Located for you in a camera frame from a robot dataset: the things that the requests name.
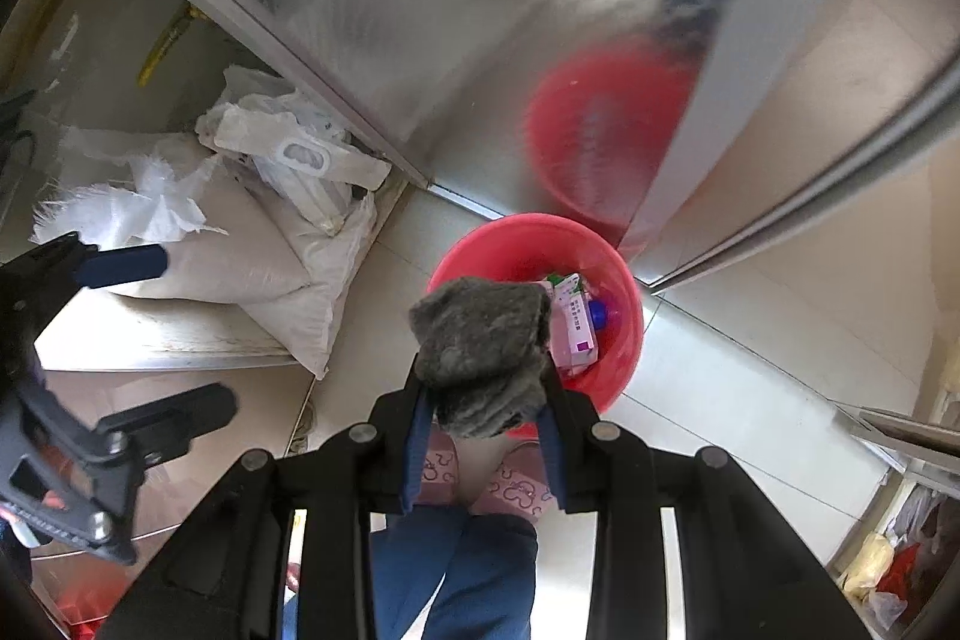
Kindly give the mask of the white green medicine box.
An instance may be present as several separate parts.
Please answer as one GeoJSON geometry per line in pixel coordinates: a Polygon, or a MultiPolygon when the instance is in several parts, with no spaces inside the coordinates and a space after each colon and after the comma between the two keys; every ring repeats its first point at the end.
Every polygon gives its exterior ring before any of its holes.
{"type": "Polygon", "coordinates": [[[590,325],[589,289],[578,273],[550,275],[550,356],[568,377],[586,372],[599,359],[596,331],[590,325]]]}

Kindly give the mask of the dark grey scouring pad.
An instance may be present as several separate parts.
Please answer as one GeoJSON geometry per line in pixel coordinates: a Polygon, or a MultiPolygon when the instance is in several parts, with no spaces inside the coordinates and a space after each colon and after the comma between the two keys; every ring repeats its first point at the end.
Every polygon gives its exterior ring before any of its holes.
{"type": "Polygon", "coordinates": [[[418,342],[413,370],[439,429],[493,438],[547,404],[551,302],[539,283],[457,278],[409,310],[418,342]]]}

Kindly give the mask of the red trash bucket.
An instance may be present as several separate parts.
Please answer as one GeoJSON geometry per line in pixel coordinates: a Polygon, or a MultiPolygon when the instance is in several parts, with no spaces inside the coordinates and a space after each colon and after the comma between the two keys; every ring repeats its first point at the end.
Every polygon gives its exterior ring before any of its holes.
{"type": "Polygon", "coordinates": [[[428,291],[470,276],[498,283],[556,283],[576,275],[584,294],[605,308],[596,362],[574,374],[568,390],[589,396],[597,413],[620,398],[640,362],[644,317],[638,283],[604,237],[576,221],[545,213],[506,216],[455,242],[433,271],[428,291]]]}

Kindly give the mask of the white woven sack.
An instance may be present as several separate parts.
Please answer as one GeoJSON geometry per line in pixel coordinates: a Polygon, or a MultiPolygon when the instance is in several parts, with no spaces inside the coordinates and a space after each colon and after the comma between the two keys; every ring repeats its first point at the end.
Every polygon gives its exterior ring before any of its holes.
{"type": "Polygon", "coordinates": [[[302,367],[324,375],[348,287],[370,250],[376,198],[356,200],[329,237],[259,177],[218,159],[199,206],[212,227],[169,244],[161,278],[124,284],[117,294],[237,305],[302,367]]]}

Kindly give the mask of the pink patterned slipper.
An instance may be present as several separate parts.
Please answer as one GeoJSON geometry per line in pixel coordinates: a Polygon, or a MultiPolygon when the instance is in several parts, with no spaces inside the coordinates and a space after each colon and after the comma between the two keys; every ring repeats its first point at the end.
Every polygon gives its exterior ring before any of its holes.
{"type": "Polygon", "coordinates": [[[548,486],[540,447],[524,442],[501,459],[487,487],[472,503],[472,515],[511,515],[537,523],[547,512],[558,509],[548,486]]]}

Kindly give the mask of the blue trouser leg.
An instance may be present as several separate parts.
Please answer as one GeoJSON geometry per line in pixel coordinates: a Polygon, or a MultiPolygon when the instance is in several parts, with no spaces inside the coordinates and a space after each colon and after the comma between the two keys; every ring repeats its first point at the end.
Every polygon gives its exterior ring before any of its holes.
{"type": "Polygon", "coordinates": [[[420,612],[427,638],[527,638],[537,531],[516,515],[420,505],[371,536],[381,638],[404,637],[420,612]]]}

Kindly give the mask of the white wet wipes pack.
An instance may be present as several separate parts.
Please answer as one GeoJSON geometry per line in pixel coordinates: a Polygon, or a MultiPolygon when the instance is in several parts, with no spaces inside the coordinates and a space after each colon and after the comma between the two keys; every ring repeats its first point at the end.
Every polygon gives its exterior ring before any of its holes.
{"type": "Polygon", "coordinates": [[[263,112],[220,104],[195,125],[199,140],[221,152],[257,156],[301,174],[377,190],[392,166],[348,145],[324,140],[291,112],[263,112]]]}

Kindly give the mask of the blue round lid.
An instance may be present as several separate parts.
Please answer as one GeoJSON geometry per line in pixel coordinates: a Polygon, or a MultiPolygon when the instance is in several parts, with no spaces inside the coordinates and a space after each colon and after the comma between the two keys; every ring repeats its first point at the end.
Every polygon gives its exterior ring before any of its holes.
{"type": "Polygon", "coordinates": [[[590,325],[596,333],[613,328],[619,323],[619,314],[617,308],[605,302],[604,299],[589,299],[587,301],[587,312],[589,312],[590,325]]]}

